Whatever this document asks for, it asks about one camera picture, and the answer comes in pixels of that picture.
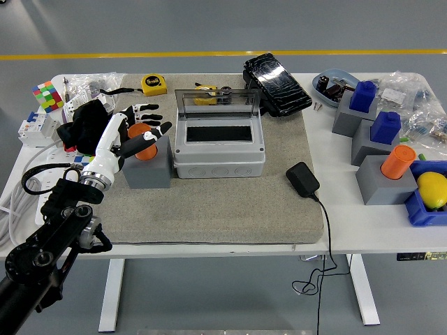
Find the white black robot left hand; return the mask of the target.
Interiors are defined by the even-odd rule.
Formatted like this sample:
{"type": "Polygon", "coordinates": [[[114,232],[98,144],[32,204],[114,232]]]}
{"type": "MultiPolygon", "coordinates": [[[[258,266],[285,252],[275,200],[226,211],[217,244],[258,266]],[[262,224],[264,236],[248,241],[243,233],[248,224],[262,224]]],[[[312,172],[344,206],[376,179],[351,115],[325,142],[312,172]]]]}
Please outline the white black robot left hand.
{"type": "Polygon", "coordinates": [[[158,108],[158,105],[137,104],[115,113],[98,141],[94,159],[81,171],[79,182],[100,191],[109,190],[124,160],[155,144],[173,126],[169,121],[161,123],[163,117],[151,113],[158,108]],[[128,127],[143,124],[143,117],[157,125],[129,139],[128,127]]]}

